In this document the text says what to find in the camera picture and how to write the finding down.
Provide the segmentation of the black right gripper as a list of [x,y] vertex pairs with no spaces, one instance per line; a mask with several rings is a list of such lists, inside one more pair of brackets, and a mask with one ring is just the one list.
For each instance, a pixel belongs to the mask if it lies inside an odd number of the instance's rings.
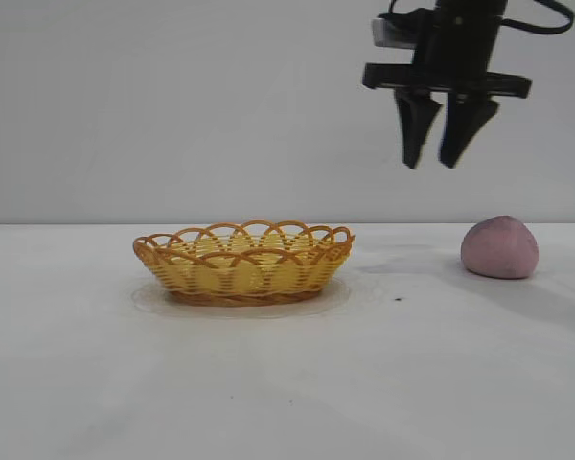
[[374,44],[411,50],[412,60],[367,63],[362,84],[396,89],[402,161],[409,169],[418,166],[442,107],[430,92],[449,93],[439,160],[453,169],[473,137],[498,111],[499,103],[488,97],[525,99],[530,92],[531,80],[488,70],[507,3],[437,1],[432,9],[407,13],[395,12],[395,4],[390,5],[387,13],[372,21]]

